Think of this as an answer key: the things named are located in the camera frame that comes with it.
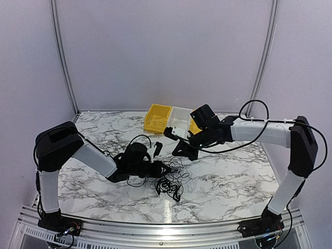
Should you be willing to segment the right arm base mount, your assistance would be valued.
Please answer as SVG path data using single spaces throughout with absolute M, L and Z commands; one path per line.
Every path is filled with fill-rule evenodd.
M 282 215 L 276 215 L 266 207 L 259 218 L 239 222 L 237 231 L 241 233 L 242 237 L 247 238 L 280 231 L 283 228 Z

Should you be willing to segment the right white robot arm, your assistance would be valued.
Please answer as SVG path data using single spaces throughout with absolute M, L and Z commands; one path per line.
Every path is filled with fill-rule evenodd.
M 277 224 L 277 215 L 298 195 L 311 173 L 321 168 L 326 159 L 317 165 L 317 133 L 324 142 L 325 153 L 328 144 L 324 134 L 311 126 L 304 116 L 295 119 L 273 120 L 270 114 L 265 119 L 246 118 L 241 113 L 224 119 L 205 104 L 190 113 L 200 132 L 193 134 L 176 126 L 167 127 L 164 134 L 182 142 L 187 149 L 213 154 L 212 147 L 231 142 L 243 142 L 243 147 L 255 142 L 282 146 L 290 149 L 290 160 L 283 182 L 267 204 L 263 217 L 257 221 L 261 232 L 268 232 Z

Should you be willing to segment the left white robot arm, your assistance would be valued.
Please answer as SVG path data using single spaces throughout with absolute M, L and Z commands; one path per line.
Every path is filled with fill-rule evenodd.
M 65 218 L 57 213 L 60 210 L 58 176 L 71 158 L 94 169 L 112 183 L 127 181 L 131 176 L 157 179 L 172 171 L 155 158 L 161 148 L 159 142 L 149 147 L 131 142 L 124 152 L 112 157 L 78 132 L 71 121 L 40 133 L 35 139 L 33 157 L 37 166 L 36 187 L 41 209 L 46 214 L 46 224 L 55 231 L 65 227 Z

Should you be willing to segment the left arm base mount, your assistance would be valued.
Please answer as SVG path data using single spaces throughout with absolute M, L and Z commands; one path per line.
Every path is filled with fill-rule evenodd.
M 70 230 L 74 236 L 79 236 L 82 227 L 82 220 L 63 216 L 61 209 L 58 209 L 53 213 L 46 213 L 44 210 L 39 209 L 39 221 L 38 226 L 55 231 L 58 233 L 64 233 L 65 231 Z

